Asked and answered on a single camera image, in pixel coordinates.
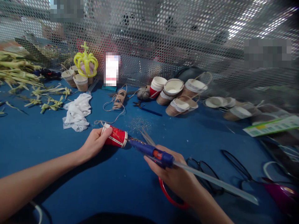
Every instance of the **blue tablecloth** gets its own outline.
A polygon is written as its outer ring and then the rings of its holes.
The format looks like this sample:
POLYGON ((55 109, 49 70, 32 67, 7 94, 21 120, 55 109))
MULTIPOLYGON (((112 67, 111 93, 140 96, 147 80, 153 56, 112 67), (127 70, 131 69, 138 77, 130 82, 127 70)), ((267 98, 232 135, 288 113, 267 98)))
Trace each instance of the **blue tablecloth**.
MULTIPOLYGON (((24 108, 26 103, 8 94, 8 90, 7 85, 1 86, 0 101, 8 100, 27 114, 5 106, 7 115, 0 118, 0 177, 77 150, 84 144, 90 131, 99 128, 93 124, 95 120, 111 122, 118 115, 117 112, 103 110, 103 104, 111 98, 107 96, 108 91, 97 89, 90 101, 92 113, 87 116, 90 127, 80 133, 71 128, 64 130, 62 118, 66 116, 65 110, 47 110, 40 114, 40 107, 24 108)), ((68 99, 74 100, 79 94, 77 92, 68 99)), ((181 153, 185 158, 207 162, 227 183, 238 186, 243 177, 222 156, 220 149, 235 155, 256 180, 264 176, 262 165, 272 160, 257 140, 242 131, 243 127, 248 126, 247 122, 226 121, 222 117, 223 112, 202 104, 187 115, 169 117, 165 113, 165 106, 155 101, 145 103, 146 108, 163 114, 159 117, 133 107, 133 101, 137 101, 136 96, 125 102, 125 115, 113 124, 115 127, 139 139, 143 139, 139 133, 143 127, 156 144, 181 153)), ((269 172, 277 180, 283 177, 273 167, 269 167, 269 172)), ((235 223, 265 224, 283 220, 263 186, 247 184, 245 190, 259 199, 260 206, 230 194, 216 197, 235 223)), ((43 223, 50 223, 48 216, 53 223, 77 223, 98 212, 139 215, 156 223, 183 222, 191 220, 193 216, 192 211, 182 211, 170 204, 160 189, 157 176, 142 155, 132 148, 114 149, 106 146, 97 157, 50 185, 35 201, 48 214, 44 215, 43 223)))

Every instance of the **paper cup with string handle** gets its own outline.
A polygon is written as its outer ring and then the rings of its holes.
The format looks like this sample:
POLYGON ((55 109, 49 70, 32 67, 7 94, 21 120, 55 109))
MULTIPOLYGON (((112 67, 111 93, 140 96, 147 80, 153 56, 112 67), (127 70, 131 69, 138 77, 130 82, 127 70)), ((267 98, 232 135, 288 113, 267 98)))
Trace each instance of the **paper cup with string handle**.
POLYGON ((157 103, 160 105, 166 105, 172 101, 175 96, 182 91, 184 87, 184 82, 179 79, 170 79, 168 80, 160 95, 157 98, 157 103))
POLYGON ((190 105, 187 103, 191 98, 189 96, 178 96, 173 101, 171 101, 170 105, 166 108, 166 113, 175 117, 187 110, 190 109, 190 105))
POLYGON ((189 108, 188 110, 186 110, 185 112, 182 112, 182 114, 187 114, 187 113, 189 113, 190 111, 193 111, 193 110, 197 109, 197 108, 198 108, 198 104, 197 104, 197 103, 198 103, 199 99, 200 99, 200 96, 198 96, 197 101, 194 101, 194 100, 192 100, 192 99, 189 99, 189 100, 187 101, 187 103, 190 105, 190 108, 189 108))
POLYGON ((205 72, 197 76, 195 79, 188 79, 185 83, 185 86, 183 88, 183 91, 180 92, 180 96, 189 96, 190 98, 194 98, 197 95, 201 94, 203 91, 208 89, 208 85, 212 82, 213 76, 209 72, 205 72), (210 80, 207 84, 204 84, 201 81, 198 81, 197 79, 204 76, 204 75, 210 75, 210 80))
POLYGON ((120 148, 125 147, 127 143, 126 139, 128 138, 128 133, 126 131, 123 131, 121 129, 111 126, 110 124, 105 123, 101 135, 109 127, 112 128, 112 133, 105 141, 105 145, 113 145, 120 148))

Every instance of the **white cloth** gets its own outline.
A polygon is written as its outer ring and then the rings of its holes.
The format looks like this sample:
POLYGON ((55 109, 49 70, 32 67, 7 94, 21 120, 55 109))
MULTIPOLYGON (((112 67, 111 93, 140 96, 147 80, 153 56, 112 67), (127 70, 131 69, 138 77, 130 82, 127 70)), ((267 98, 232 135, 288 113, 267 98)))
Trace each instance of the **white cloth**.
POLYGON ((66 117, 62 119, 63 129, 73 128, 76 132, 87 129, 89 123, 85 117, 91 113, 89 110, 91 106, 88 103, 91 98, 91 95, 82 93, 73 102, 63 106, 64 109, 68 110, 66 117))

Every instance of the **purple object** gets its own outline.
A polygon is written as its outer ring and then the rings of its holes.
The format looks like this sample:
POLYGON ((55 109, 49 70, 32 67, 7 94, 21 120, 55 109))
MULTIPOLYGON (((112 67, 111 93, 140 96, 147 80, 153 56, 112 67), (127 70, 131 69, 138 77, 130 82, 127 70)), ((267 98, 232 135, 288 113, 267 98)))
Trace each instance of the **purple object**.
POLYGON ((162 168, 172 168, 174 157, 173 155, 157 149, 155 146, 148 145, 142 141, 131 138, 128 140, 131 145, 140 151, 143 155, 148 156, 152 161, 157 163, 162 168))
POLYGON ((299 197, 297 192, 279 184, 263 184, 272 196, 283 214, 294 216, 298 204, 294 198, 299 197))

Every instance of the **perforated metal mesh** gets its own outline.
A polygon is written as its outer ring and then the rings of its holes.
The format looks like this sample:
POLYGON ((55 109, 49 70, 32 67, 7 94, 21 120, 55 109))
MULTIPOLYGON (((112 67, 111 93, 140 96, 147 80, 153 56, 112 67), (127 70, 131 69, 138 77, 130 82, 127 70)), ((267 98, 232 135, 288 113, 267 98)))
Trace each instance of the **perforated metal mesh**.
MULTIPOLYGON (((298 107, 298 8, 292 1, 83 3, 83 22, 51 23, 47 0, 0 1, 0 40, 10 42, 25 35, 30 42, 37 41, 40 48, 45 44, 55 46, 50 49, 54 55, 45 52, 50 65, 39 58, 43 66, 53 68, 74 56, 83 41, 87 41, 99 61, 100 75, 105 52, 120 52, 123 83, 144 86, 156 75, 171 78, 184 65, 197 66, 213 74, 213 82, 202 97, 266 100, 293 111, 298 107), (244 39, 252 38, 291 39, 292 68, 247 68, 244 39)), ((6 48, 23 50, 9 45, 6 48)))

